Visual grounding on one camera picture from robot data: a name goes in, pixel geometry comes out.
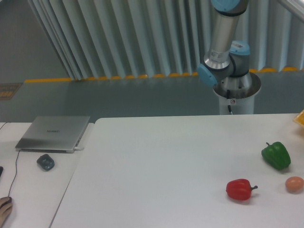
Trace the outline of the person's hand on mouse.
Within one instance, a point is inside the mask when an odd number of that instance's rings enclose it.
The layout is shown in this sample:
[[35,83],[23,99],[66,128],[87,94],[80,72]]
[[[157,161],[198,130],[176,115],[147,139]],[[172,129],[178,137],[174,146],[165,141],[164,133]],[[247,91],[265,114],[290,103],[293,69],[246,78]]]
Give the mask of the person's hand on mouse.
[[9,197],[4,197],[0,199],[0,223],[4,223],[7,217],[12,212],[12,202],[7,203]]

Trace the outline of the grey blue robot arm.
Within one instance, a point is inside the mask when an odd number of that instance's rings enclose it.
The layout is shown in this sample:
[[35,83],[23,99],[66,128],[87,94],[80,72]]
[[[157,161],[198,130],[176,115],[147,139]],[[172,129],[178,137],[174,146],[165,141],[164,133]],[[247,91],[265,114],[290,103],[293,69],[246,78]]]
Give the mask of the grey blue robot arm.
[[208,86],[216,85],[235,72],[230,48],[238,19],[248,6],[247,0],[213,0],[211,3],[217,13],[211,45],[197,68],[200,80]]

